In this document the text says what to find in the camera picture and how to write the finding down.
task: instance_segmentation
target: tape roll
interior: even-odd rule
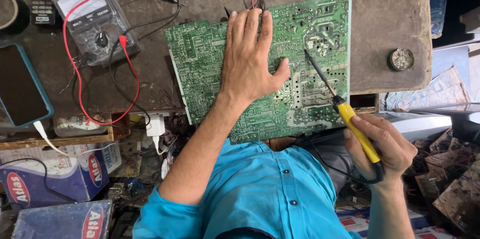
[[[0,20],[0,36],[19,34],[30,23],[30,9],[27,4],[23,0],[5,0],[8,1],[12,3],[0,3],[0,12],[3,16]]]

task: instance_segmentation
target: finger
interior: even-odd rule
[[[255,44],[257,42],[258,32],[258,16],[262,13],[260,8],[250,10],[245,24],[245,32],[243,33],[243,42]]]
[[[395,156],[402,154],[401,147],[397,141],[392,138],[388,131],[380,129],[375,125],[362,120],[358,116],[353,116],[351,122],[358,128],[358,130],[377,143],[378,149],[380,149],[385,158],[392,159]]]
[[[273,21],[270,11],[264,11],[261,17],[261,32],[258,37],[257,47],[268,54],[270,51],[270,44],[272,44]]]
[[[289,59],[284,58],[280,62],[276,72],[272,76],[272,84],[274,88],[273,92],[278,91],[289,76],[290,76]]]
[[[235,18],[232,28],[232,44],[240,44],[243,39],[243,31],[245,30],[245,22],[247,21],[249,10],[240,12]]]
[[[376,127],[386,130],[390,133],[392,138],[399,144],[399,145],[406,145],[410,144],[403,136],[402,134],[387,120],[383,119],[382,117],[378,116],[373,116],[373,115],[367,115],[367,114],[361,114],[358,115],[362,120],[365,120],[369,122],[372,125],[375,125]]]
[[[230,15],[230,19],[228,20],[228,26],[226,28],[226,46],[225,48],[229,48],[232,46],[232,28],[233,24],[235,23],[235,19],[237,18],[237,11],[233,11]]]
[[[362,149],[362,145],[353,132],[346,128],[343,130],[345,136],[345,148],[351,156],[353,163],[361,171],[362,175],[367,180],[375,179],[375,171],[372,167],[372,162]]]

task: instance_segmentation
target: smartphone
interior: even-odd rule
[[[16,127],[33,124],[54,113],[21,45],[0,47],[0,103]]]

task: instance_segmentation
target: blue shirt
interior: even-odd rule
[[[215,238],[250,227],[275,238],[360,238],[340,223],[335,200],[327,172],[302,148],[274,152],[261,141],[231,145],[227,139],[200,204],[162,199],[155,188],[133,237]]]

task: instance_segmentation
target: fingernail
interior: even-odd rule
[[[347,139],[350,138],[350,137],[352,137],[352,134],[350,133],[350,130],[349,130],[348,128],[345,128],[345,129],[343,130],[343,135],[344,135],[345,138],[347,138]]]

